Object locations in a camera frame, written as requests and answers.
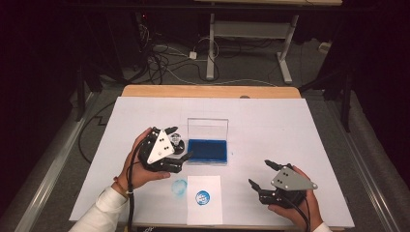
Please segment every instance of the desk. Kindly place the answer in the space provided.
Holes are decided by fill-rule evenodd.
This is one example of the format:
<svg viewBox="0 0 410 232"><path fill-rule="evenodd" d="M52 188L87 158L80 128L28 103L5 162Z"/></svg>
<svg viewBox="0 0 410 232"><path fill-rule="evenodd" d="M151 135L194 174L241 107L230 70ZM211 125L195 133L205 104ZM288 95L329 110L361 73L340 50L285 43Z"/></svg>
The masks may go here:
<svg viewBox="0 0 410 232"><path fill-rule="evenodd" d="M339 6L341 0L196 0L200 2L216 3L248 3L248 4L277 4L277 5L314 5L314 6ZM216 21L215 14L211 14L209 32L209 51L207 60L207 79L214 79L214 39L220 37L245 37L265 39L285 39L282 52L277 53L278 64L286 84L292 83L292 77L286 64L286 54L292 42L298 22L298 15L293 15L289 23L268 22L238 22L238 21Z"/></svg>
<svg viewBox="0 0 410 232"><path fill-rule="evenodd" d="M238 99L241 96L251 99ZM333 229L354 226L307 103L292 87L127 86L116 102L70 220L78 220L110 185L140 131L177 126L184 139L189 117L229 119L228 164L186 163L171 178L136 189L135 224L187 227L187 201L172 195L171 186L188 176L211 174L219 175L222 184L223 224L213 228L294 228L261 205L248 183L251 178L271 189L276 171L264 160L273 160L298 165L319 186L315 192L322 216ZM127 220L127 214L120 216L120 222Z"/></svg>

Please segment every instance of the shirt cuff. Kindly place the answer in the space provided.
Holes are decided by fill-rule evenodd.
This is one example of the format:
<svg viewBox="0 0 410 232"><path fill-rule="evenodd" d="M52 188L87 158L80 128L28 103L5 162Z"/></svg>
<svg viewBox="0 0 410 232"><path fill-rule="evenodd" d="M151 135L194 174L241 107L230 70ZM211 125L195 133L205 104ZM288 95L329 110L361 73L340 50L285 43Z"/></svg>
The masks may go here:
<svg viewBox="0 0 410 232"><path fill-rule="evenodd" d="M107 187L97 199L96 206L103 212L121 212L127 201L128 199L118 191L112 187Z"/></svg>
<svg viewBox="0 0 410 232"><path fill-rule="evenodd" d="M325 222L322 222L316 229L313 230L313 232L332 232L332 230L325 224Z"/></svg>

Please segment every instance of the dark background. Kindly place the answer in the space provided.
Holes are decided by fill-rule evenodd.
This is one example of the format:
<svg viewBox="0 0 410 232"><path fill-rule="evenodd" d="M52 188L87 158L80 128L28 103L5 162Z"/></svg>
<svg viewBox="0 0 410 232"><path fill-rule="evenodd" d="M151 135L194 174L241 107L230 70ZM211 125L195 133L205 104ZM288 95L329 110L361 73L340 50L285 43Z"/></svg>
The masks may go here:
<svg viewBox="0 0 410 232"><path fill-rule="evenodd" d="M83 14L61 9L59 4L50 0L0 3L1 105L5 106L1 113L0 175L5 187L0 198L1 215L15 193L24 188L25 179L73 108L70 97L79 67L84 70L90 88L99 91L99 73L121 79L121 67L132 66L141 59L138 55L124 57L122 52L138 50L129 15L93 13L85 20ZM368 0L343 2L352 8L372 4L374 1ZM409 6L406 0L377 4L381 5L380 10L350 15L343 23L340 17L330 14L301 16L294 41L333 39L318 78L340 64L347 64L365 115L409 185L406 171L410 154ZM148 19L156 31L171 38L181 35L173 32L180 32L187 18L190 23L185 24L188 29L183 30L186 33L183 36L188 38L187 43L194 43L207 32L208 20L202 15L150 13ZM129 38L127 43L132 46L115 46L125 44L118 43L124 38ZM342 79L342 75L338 76L319 87L338 93Z"/></svg>

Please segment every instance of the white sleeve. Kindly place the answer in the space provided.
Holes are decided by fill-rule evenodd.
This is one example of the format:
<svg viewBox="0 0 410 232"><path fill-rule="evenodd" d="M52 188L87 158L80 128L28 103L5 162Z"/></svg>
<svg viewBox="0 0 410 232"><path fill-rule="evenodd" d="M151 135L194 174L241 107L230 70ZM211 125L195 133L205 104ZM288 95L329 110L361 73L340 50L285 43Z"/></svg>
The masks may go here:
<svg viewBox="0 0 410 232"><path fill-rule="evenodd" d="M128 199L112 187L105 188L96 203L81 217L70 231L115 231L118 217L121 212L123 212L127 202Z"/></svg>
<svg viewBox="0 0 410 232"><path fill-rule="evenodd" d="M313 232L332 232L332 230L325 224L325 222L322 222Z"/></svg>

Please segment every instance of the printed logo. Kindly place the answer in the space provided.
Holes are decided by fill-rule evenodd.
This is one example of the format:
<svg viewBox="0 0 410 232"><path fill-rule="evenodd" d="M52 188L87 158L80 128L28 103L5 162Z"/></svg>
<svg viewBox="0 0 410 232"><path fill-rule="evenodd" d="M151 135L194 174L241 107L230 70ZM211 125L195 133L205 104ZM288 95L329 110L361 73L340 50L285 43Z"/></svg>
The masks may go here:
<svg viewBox="0 0 410 232"><path fill-rule="evenodd" d="M196 203L198 205L206 205L208 204L209 200L211 199L209 193L205 190L200 191L199 193L196 194Z"/></svg>

